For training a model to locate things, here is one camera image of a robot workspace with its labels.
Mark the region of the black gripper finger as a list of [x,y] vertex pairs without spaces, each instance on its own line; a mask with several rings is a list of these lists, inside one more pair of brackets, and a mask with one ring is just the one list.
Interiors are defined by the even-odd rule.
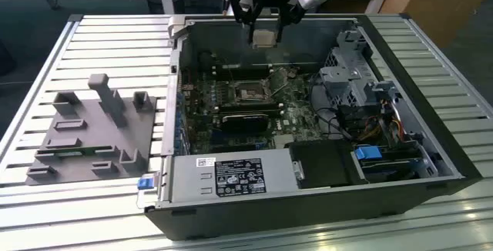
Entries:
[[229,0],[236,21],[249,26],[248,43],[253,44],[256,21],[264,8],[264,0]]
[[277,42],[280,43],[282,40],[284,28],[290,24],[298,24],[301,19],[305,16],[305,9],[302,8],[300,2],[296,4],[282,4],[280,6],[280,18],[277,24]]

